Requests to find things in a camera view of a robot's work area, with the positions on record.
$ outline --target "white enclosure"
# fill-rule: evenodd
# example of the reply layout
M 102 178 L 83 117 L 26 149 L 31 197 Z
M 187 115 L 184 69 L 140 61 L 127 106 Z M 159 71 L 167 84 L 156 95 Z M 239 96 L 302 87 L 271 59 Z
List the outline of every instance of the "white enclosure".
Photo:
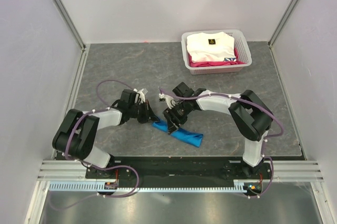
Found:
M 52 0 L 0 0 L 1 223 L 23 223 L 81 49 Z
M 189 31 L 240 29 L 270 39 L 290 0 L 62 0 L 86 43 L 179 42 Z
M 336 14 L 336 0 L 300 0 L 274 47 L 304 151 L 321 165 L 335 211 Z
M 336 0 L 1 3 L 2 223 L 22 223 L 26 216 L 42 160 L 51 157 L 51 142 L 70 99 L 80 57 L 85 54 L 81 42 L 180 42 L 185 32 L 217 29 L 239 29 L 248 41 L 271 41 L 304 153 L 318 162 L 310 167 L 316 171 L 320 166 L 328 188 L 329 200 L 321 205 L 327 203 L 337 212 Z

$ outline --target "blue cloth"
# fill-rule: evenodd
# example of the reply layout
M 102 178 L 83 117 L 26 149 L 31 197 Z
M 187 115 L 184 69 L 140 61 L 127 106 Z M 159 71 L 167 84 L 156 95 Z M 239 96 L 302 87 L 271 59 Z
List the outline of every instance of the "blue cloth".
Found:
M 152 123 L 152 126 L 167 133 L 167 123 L 162 120 L 158 123 Z M 203 134 L 192 133 L 182 128 L 173 132 L 171 136 L 195 147 L 200 147 L 202 138 L 204 137 Z

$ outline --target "plastic basket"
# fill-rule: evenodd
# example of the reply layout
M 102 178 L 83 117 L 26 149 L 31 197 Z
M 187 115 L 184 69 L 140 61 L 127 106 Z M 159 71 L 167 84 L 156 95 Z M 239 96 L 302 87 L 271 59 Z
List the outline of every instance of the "plastic basket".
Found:
M 189 62 L 189 55 L 187 52 L 187 37 L 196 33 L 214 34 L 219 32 L 225 32 L 226 34 L 234 37 L 234 47 L 239 53 L 239 60 L 246 63 L 244 65 L 227 65 L 227 66 L 209 66 L 209 67 L 191 67 Z M 252 64 L 252 55 L 249 51 L 246 38 L 243 33 L 238 29 L 223 29 L 223 30 L 208 30 L 208 31 L 195 31 L 184 33 L 181 37 L 181 45 L 183 49 L 183 58 L 185 66 L 190 70 L 193 75 L 197 74 L 211 74 L 211 73 L 233 73 L 242 70 L 244 67 Z

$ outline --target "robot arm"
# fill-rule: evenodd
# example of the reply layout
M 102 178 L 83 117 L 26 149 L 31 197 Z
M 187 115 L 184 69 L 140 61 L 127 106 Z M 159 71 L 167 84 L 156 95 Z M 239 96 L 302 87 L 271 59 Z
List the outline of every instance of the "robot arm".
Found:
M 101 168 L 112 166 L 114 156 L 94 146 L 96 132 L 105 127 L 124 124 L 130 118 L 136 118 L 141 124 L 160 121 L 145 99 L 146 93 L 146 89 L 123 90 L 121 98 L 109 110 L 85 117 L 73 137 L 69 155 Z M 68 111 L 53 139 L 54 149 L 65 152 L 71 131 L 84 113 L 77 109 Z
M 162 94 L 160 94 L 160 100 L 165 100 L 168 105 L 168 108 L 164 110 L 163 114 L 167 120 L 167 129 L 169 134 L 178 130 L 179 127 L 187 121 L 187 116 L 191 111 L 212 110 L 225 113 L 232 116 L 240 133 L 245 137 L 243 160 L 251 167 L 255 167 L 261 162 L 263 138 L 268 134 L 268 130 L 272 123 L 272 119 L 267 114 L 261 112 L 254 106 L 231 98 L 210 96 L 210 94 L 214 92 L 206 89 L 198 89 L 197 91 L 194 91 L 185 83 L 180 83 L 173 92 L 176 96 L 184 98 L 203 95 L 209 96 L 172 102 L 169 97 L 162 96 Z M 242 94 L 233 94 L 231 96 L 248 100 L 269 111 L 258 96 L 250 90 L 246 90 Z

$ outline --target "gray floor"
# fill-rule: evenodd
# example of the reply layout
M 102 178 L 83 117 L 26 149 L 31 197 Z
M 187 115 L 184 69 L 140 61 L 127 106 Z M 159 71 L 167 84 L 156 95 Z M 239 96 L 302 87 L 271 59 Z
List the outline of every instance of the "gray floor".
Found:
M 140 89 L 159 116 L 165 103 L 158 102 L 158 87 L 172 90 L 180 82 L 193 89 L 207 88 L 227 94 L 251 89 L 284 124 L 285 134 L 268 142 L 266 154 L 299 156 L 301 150 L 266 42 L 251 42 L 253 63 L 238 73 L 191 75 L 185 68 L 180 43 L 97 44 L 91 45 L 78 92 L 76 108 L 89 110 L 105 107 L 97 99 L 95 87 L 104 79 L 119 79 Z M 111 103 L 123 90 L 120 84 L 106 83 L 101 95 Z M 185 144 L 135 119 L 126 124 L 100 130 L 96 145 L 113 155 L 123 156 L 239 156 L 244 141 L 230 116 L 211 111 L 189 115 L 184 129 L 204 134 L 200 148 Z M 273 124 L 271 132 L 279 131 Z
M 92 192 L 53 192 L 51 203 L 62 208 L 90 194 Z M 322 223 L 310 184 L 275 183 L 260 199 L 240 196 L 211 192 L 141 192 L 121 199 L 94 197 L 65 211 L 47 207 L 43 216 L 48 224 Z

